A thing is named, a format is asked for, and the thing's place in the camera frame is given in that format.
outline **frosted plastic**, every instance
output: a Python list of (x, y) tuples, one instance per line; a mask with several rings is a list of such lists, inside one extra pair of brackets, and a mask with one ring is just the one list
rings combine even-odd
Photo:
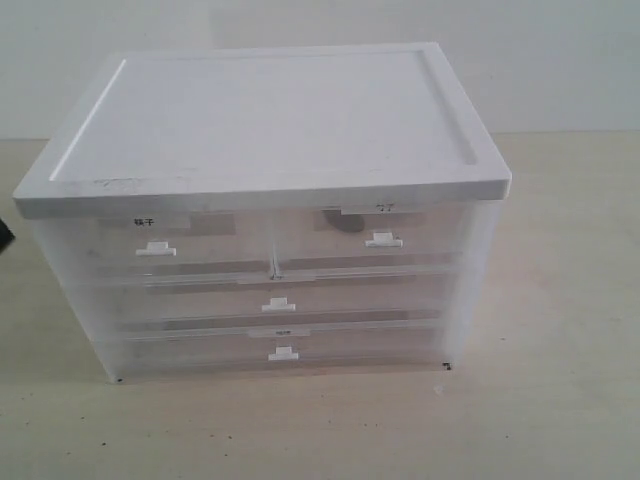
[(409, 44), (112, 59), (14, 196), (119, 382), (455, 365), (509, 182)]

